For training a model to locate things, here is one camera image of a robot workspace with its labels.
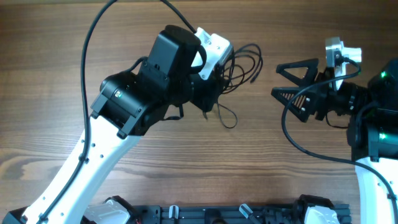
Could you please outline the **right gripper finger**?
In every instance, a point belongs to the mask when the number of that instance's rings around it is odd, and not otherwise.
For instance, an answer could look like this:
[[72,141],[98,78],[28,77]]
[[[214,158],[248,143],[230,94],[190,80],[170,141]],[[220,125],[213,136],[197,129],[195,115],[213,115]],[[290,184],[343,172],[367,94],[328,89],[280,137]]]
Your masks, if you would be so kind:
[[307,90],[297,96],[302,90],[303,88],[299,87],[273,88],[271,95],[284,106],[287,106],[291,101],[289,110],[301,122],[307,122],[309,116],[315,112],[317,93],[313,90]]
[[283,63],[276,67],[276,73],[299,87],[309,86],[315,82],[318,74],[318,63],[319,59],[317,58]]

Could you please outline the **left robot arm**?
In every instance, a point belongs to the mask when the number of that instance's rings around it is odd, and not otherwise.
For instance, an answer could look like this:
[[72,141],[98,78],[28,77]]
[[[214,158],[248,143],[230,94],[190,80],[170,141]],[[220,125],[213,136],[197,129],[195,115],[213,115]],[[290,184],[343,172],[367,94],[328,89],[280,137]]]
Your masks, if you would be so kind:
[[103,80],[89,125],[53,181],[31,205],[12,210],[4,223],[139,223],[127,203],[91,200],[116,163],[148,129],[166,120],[169,106],[191,102],[209,112],[226,83],[218,70],[232,54],[230,41],[199,28],[168,25],[134,68]]

